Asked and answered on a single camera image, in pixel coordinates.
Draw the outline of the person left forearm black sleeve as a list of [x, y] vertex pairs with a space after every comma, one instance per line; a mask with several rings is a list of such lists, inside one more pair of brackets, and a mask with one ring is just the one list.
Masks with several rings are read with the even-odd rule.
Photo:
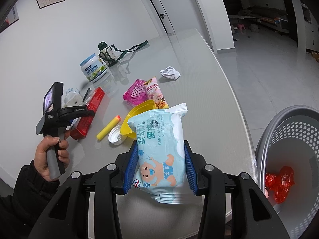
[[1, 238], [28, 238], [59, 184], [59, 180], [46, 181], [33, 161], [24, 165], [14, 193], [1, 197]]

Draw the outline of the person left hand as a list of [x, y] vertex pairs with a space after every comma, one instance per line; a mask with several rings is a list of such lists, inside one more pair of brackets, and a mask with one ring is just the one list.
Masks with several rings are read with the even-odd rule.
[[45, 136], [38, 144], [35, 152], [34, 166], [41, 177], [48, 182], [58, 180], [64, 173], [59, 169], [59, 164], [62, 164], [66, 169], [70, 163], [67, 138], [70, 131], [65, 131], [64, 139], [59, 137]]

